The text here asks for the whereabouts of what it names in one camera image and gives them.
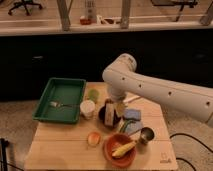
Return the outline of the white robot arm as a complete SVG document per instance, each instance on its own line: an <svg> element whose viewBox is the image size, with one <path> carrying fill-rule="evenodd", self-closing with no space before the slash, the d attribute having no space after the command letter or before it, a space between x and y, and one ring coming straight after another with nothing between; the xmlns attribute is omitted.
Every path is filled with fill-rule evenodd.
<svg viewBox="0 0 213 171"><path fill-rule="evenodd" d="M102 78L114 102L123 100L130 92L213 127L213 88L144 76L136 73L136 68L135 58L123 53L104 69Z"/></svg>

